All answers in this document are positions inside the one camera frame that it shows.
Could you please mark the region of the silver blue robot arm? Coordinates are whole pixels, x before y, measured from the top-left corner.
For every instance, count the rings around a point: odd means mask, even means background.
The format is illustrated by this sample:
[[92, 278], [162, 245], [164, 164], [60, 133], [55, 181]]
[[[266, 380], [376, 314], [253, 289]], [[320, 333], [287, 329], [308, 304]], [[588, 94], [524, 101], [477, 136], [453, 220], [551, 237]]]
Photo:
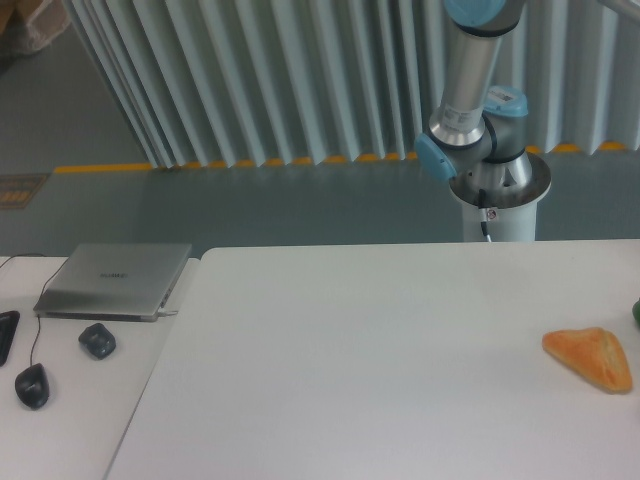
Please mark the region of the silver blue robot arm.
[[438, 107], [415, 142], [436, 177], [562, 143], [593, 153], [639, 148], [639, 4], [636, 1], [446, 1], [456, 34]]

